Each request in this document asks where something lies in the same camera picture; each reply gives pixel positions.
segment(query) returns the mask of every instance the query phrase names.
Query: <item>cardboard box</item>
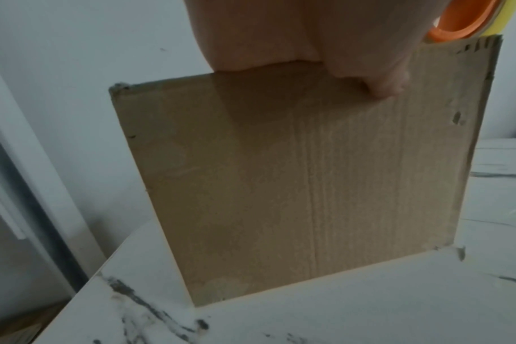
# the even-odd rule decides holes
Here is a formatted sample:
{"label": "cardboard box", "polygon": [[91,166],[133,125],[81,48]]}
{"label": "cardboard box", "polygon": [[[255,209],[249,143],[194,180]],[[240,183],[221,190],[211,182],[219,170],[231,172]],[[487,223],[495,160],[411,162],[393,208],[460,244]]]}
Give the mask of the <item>cardboard box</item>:
{"label": "cardboard box", "polygon": [[303,62],[113,87],[194,303],[450,245],[500,43],[424,45],[386,100]]}

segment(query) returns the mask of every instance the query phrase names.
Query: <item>yellow object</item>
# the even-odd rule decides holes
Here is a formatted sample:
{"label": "yellow object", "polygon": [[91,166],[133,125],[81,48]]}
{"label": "yellow object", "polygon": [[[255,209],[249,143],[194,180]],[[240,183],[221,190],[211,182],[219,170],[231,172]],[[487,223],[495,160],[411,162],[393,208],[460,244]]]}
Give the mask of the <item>yellow object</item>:
{"label": "yellow object", "polygon": [[482,36],[497,35],[502,32],[516,10],[516,0],[505,0],[494,22],[483,32]]}

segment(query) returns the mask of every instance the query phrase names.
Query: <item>cardboard sheet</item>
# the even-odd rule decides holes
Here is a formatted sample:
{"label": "cardboard sheet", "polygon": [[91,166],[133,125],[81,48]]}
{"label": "cardboard sheet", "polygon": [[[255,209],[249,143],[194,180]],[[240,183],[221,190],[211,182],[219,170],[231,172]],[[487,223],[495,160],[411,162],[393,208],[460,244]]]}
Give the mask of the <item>cardboard sheet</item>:
{"label": "cardboard sheet", "polygon": [[450,245],[500,43],[425,45],[381,101],[313,63],[111,88],[194,303]]}

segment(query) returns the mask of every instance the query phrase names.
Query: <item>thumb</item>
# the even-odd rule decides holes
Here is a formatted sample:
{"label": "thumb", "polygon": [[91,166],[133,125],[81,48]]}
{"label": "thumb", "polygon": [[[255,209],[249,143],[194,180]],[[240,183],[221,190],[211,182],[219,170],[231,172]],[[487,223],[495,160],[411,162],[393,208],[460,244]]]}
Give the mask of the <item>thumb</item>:
{"label": "thumb", "polygon": [[407,55],[377,75],[362,78],[370,93],[377,98],[388,98],[402,93],[409,86],[407,66],[410,57],[410,55]]}

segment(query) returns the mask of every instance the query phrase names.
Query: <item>white door frame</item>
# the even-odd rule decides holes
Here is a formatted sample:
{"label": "white door frame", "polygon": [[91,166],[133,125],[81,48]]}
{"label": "white door frame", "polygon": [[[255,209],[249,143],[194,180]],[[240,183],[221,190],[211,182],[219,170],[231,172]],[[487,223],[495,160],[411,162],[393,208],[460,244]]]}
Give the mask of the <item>white door frame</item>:
{"label": "white door frame", "polygon": [[84,273],[92,277],[105,255],[1,75],[0,143]]}

